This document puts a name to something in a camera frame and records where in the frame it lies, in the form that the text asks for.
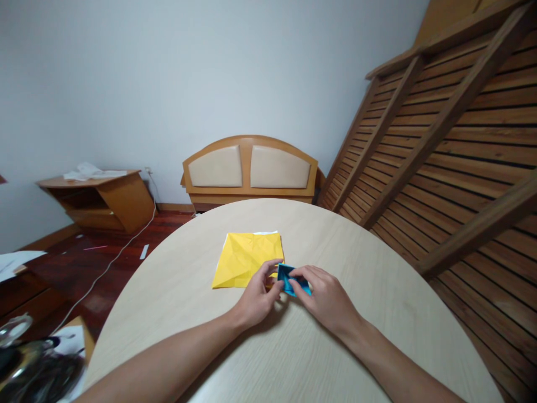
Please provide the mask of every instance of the wooden nightstand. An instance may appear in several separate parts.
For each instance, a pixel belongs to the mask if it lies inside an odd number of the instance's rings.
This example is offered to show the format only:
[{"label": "wooden nightstand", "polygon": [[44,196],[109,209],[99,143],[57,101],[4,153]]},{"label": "wooden nightstand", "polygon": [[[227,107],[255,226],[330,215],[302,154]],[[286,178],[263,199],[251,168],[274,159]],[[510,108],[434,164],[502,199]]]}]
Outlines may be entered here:
[{"label": "wooden nightstand", "polygon": [[130,170],[126,176],[86,182],[67,181],[59,176],[37,184],[56,199],[80,227],[130,234],[153,216],[153,199],[139,172]]}]

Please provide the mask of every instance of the blue paper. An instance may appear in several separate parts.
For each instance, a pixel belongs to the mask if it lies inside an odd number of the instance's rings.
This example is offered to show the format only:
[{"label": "blue paper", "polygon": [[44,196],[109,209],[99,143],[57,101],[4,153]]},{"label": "blue paper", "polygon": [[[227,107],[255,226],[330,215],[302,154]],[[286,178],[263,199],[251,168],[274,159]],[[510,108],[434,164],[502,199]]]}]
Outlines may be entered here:
[{"label": "blue paper", "polygon": [[291,283],[289,283],[289,279],[292,278],[293,280],[296,280],[300,284],[302,289],[306,291],[308,295],[311,295],[312,291],[309,289],[308,281],[305,278],[298,279],[298,278],[289,276],[289,273],[291,273],[291,271],[293,271],[294,269],[295,269],[294,267],[287,266],[282,263],[278,265],[278,280],[284,281],[283,291],[285,291],[290,296],[296,297],[296,294],[293,290],[293,286],[291,285]]}]

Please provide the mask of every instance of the yellow paper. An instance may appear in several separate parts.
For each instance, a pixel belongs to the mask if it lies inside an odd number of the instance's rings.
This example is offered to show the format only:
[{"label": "yellow paper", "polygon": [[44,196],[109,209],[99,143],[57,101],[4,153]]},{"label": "yellow paper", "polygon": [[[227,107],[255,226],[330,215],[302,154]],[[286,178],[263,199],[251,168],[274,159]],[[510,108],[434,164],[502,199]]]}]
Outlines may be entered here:
[{"label": "yellow paper", "polygon": [[284,258],[279,233],[257,235],[230,232],[218,261],[213,288],[244,288],[265,261],[278,258]]}]

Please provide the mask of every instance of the hand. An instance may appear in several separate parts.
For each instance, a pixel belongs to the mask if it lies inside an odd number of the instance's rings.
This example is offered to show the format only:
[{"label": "hand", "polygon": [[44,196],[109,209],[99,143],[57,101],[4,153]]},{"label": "hand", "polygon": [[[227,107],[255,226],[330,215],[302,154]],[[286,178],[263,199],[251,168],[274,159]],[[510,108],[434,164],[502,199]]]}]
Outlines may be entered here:
[{"label": "hand", "polygon": [[[272,259],[263,263],[246,286],[239,302],[231,309],[230,312],[235,315],[244,330],[265,319],[274,302],[280,299],[284,282],[269,276],[277,271],[276,264],[283,261],[283,259]],[[267,287],[270,286],[272,288],[267,292]]]},{"label": "hand", "polygon": [[315,266],[302,266],[289,275],[304,277],[310,282],[312,296],[306,294],[296,280],[289,280],[296,296],[324,327],[344,343],[356,337],[356,332],[366,321],[357,312],[337,278]]}]

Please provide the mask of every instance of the white cable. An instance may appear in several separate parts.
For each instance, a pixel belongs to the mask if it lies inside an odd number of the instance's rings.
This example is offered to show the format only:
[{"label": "white cable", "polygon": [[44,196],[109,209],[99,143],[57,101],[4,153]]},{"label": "white cable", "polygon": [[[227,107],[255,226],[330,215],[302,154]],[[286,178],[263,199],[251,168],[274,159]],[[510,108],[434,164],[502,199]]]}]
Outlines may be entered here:
[{"label": "white cable", "polygon": [[[155,181],[153,180],[153,177],[151,176],[151,174],[149,174],[149,177],[150,177],[150,179],[153,181],[153,184],[155,185],[155,188],[157,189],[157,195],[158,195],[157,184],[156,184]],[[133,237],[130,239],[130,241],[127,242],[127,244],[126,244],[126,245],[119,251],[119,253],[117,254],[117,256],[116,256],[110,263],[108,263],[108,267],[106,268],[106,270],[105,270],[99,277],[97,277],[97,278],[93,281],[93,284],[91,284],[91,287],[89,288],[88,292],[87,292],[86,294],[84,294],[84,296],[83,296],[81,299],[79,299],[79,300],[73,305],[73,307],[69,310],[69,312],[67,312],[67,315],[65,316],[65,318],[63,318],[62,323],[60,323],[60,324],[58,325],[58,327],[52,332],[52,334],[56,333],[56,332],[63,326],[63,324],[65,323],[65,321],[67,320],[67,318],[69,317],[69,315],[71,314],[71,312],[73,312],[73,309],[74,309],[74,308],[75,308],[75,307],[76,307],[76,306],[77,306],[77,305],[78,305],[84,298],[86,298],[86,297],[89,295],[89,293],[91,293],[91,291],[93,290],[93,287],[95,287],[95,283],[97,283],[97,281],[98,281],[101,277],[103,277],[103,276],[108,272],[108,270],[110,270],[110,266],[112,265],[112,263],[114,263],[114,262],[117,260],[117,258],[118,258],[119,256],[121,256],[121,253],[125,250],[125,248],[126,248],[127,246],[129,246],[130,243],[131,243],[132,241],[134,241],[134,239],[135,239],[138,235],[140,235],[142,232],[144,232],[144,230],[145,230],[147,227],[149,227],[149,224],[151,224],[151,223],[153,222],[153,220],[155,219],[155,212],[157,211],[157,202],[156,202],[155,198],[153,198],[153,204],[155,205],[155,207],[154,207],[154,209],[153,209],[153,216],[152,216],[151,220],[147,223],[147,225],[146,225],[145,227],[142,228],[142,230],[140,230],[140,232],[138,232],[135,236],[133,236]]]}]

